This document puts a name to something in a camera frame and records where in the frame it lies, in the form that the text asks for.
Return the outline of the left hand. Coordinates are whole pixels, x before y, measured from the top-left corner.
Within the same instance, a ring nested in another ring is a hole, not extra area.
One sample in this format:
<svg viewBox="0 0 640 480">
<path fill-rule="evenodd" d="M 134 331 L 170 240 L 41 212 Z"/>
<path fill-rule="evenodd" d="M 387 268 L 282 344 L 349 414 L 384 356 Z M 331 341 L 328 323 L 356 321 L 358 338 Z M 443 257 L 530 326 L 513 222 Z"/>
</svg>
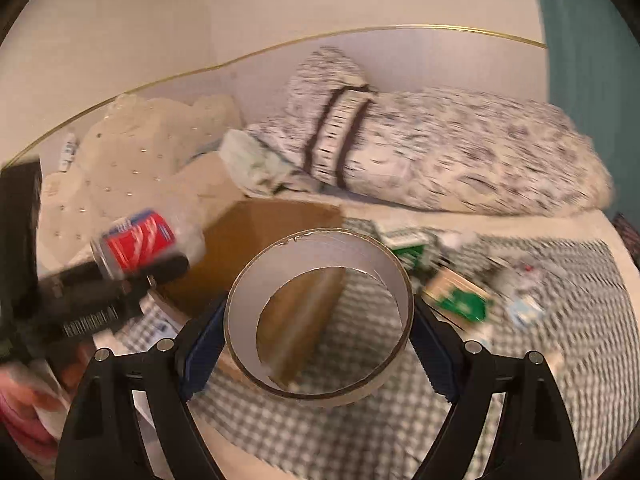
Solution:
<svg viewBox="0 0 640 480">
<path fill-rule="evenodd" d="M 16 364 L 1 367 L 1 421 L 17 444 L 31 460 L 51 463 L 58 454 L 58 442 L 44 428 L 38 410 L 58 412 L 63 408 L 60 399 L 34 387 L 29 375 Z"/>
</svg>

